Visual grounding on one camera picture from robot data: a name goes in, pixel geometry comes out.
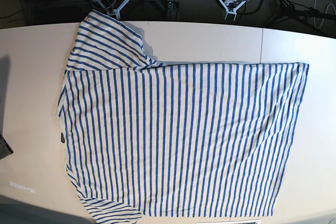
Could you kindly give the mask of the blue white striped T-shirt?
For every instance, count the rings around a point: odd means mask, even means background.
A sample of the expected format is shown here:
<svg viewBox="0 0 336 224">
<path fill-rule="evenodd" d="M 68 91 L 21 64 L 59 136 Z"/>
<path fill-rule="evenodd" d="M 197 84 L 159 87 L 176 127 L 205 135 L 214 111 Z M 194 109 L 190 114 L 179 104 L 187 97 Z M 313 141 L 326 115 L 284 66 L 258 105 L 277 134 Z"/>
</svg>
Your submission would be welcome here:
<svg viewBox="0 0 336 224">
<path fill-rule="evenodd" d="M 272 215 L 308 72 L 159 62 L 140 34 L 91 11 L 57 108 L 80 201 L 96 223 Z"/>
</svg>

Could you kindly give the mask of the black tripod stand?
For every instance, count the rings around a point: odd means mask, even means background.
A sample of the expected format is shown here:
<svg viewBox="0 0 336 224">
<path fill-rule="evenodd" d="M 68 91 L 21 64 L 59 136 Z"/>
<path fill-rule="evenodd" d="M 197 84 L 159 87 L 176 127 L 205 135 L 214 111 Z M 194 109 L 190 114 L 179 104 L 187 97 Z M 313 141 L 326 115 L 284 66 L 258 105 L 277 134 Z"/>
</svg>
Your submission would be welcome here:
<svg viewBox="0 0 336 224">
<path fill-rule="evenodd" d="M 278 0 L 278 2 L 279 12 L 267 23 L 266 27 L 270 27 L 287 20 L 294 20 L 320 33 L 320 28 L 323 26 L 325 20 L 335 21 L 335 13 L 328 13 L 329 9 L 335 11 L 335 1 L 328 3 L 323 12 L 316 9 L 317 0 L 313 0 L 312 7 L 298 4 L 295 0 Z"/>
</svg>

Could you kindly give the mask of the dark object at left edge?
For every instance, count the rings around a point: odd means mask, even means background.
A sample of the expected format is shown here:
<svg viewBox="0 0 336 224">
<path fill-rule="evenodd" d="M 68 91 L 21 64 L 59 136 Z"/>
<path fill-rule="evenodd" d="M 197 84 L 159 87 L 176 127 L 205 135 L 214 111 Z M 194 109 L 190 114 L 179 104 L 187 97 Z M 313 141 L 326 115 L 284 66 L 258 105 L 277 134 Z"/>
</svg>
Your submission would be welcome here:
<svg viewBox="0 0 336 224">
<path fill-rule="evenodd" d="M 13 149 L 10 147 L 10 145 L 6 142 L 4 137 L 0 136 L 0 159 L 4 159 L 9 155 L 12 155 L 14 153 Z"/>
</svg>

